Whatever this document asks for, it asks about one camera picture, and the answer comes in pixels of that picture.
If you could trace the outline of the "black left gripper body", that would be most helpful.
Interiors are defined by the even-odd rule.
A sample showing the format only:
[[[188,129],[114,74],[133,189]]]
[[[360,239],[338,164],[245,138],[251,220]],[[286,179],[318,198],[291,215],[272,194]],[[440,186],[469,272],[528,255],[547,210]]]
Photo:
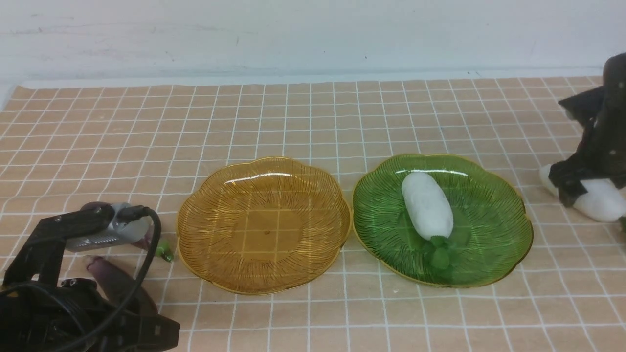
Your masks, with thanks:
[[[122,222],[149,218],[154,240],[134,287],[121,304],[107,300],[94,277],[60,280],[69,239],[92,235],[115,215]],[[44,218],[34,227],[1,286],[3,352],[165,352],[179,345],[180,324],[161,314],[127,310],[147,276],[161,238],[161,221],[149,207],[110,204]]]

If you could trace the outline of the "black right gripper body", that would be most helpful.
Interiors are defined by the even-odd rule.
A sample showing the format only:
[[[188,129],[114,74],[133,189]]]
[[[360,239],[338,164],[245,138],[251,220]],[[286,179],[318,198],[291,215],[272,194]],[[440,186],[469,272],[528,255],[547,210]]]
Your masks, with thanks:
[[[583,133],[574,154],[550,167],[548,178],[560,202],[573,207],[588,193],[583,181],[608,180],[617,190],[626,174],[626,54],[608,58],[599,87],[559,100]]]

